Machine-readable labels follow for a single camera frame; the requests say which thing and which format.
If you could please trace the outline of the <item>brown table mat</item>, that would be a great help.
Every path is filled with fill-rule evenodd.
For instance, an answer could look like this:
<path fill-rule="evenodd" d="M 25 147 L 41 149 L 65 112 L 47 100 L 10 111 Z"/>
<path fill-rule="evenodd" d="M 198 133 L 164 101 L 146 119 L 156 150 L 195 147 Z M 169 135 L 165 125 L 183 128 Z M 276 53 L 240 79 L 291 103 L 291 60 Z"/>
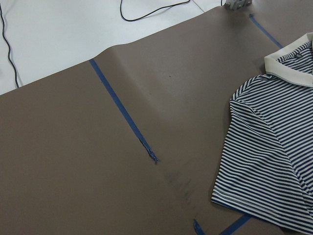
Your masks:
<path fill-rule="evenodd" d="M 290 235 L 210 201 L 229 99 L 310 0 L 216 7 L 0 98 L 3 235 Z"/>

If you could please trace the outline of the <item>navy white striped polo shirt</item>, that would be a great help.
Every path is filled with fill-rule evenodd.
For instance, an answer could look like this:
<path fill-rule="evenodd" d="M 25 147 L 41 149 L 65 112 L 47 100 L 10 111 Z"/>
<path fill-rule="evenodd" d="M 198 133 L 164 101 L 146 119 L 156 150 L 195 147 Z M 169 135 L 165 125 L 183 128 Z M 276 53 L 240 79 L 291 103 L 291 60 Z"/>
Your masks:
<path fill-rule="evenodd" d="M 313 35 L 264 58 L 265 74 L 229 102 L 211 200 L 277 226 L 313 232 Z"/>

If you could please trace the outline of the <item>aluminium frame post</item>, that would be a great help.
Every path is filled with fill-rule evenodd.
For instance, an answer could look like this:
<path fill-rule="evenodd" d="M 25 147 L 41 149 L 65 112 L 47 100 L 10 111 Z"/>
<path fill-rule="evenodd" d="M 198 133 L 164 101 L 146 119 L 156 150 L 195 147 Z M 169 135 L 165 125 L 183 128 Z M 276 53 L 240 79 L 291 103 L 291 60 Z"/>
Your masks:
<path fill-rule="evenodd" d="M 235 11 L 251 4 L 252 0 L 226 0 L 224 6 L 229 10 Z"/>

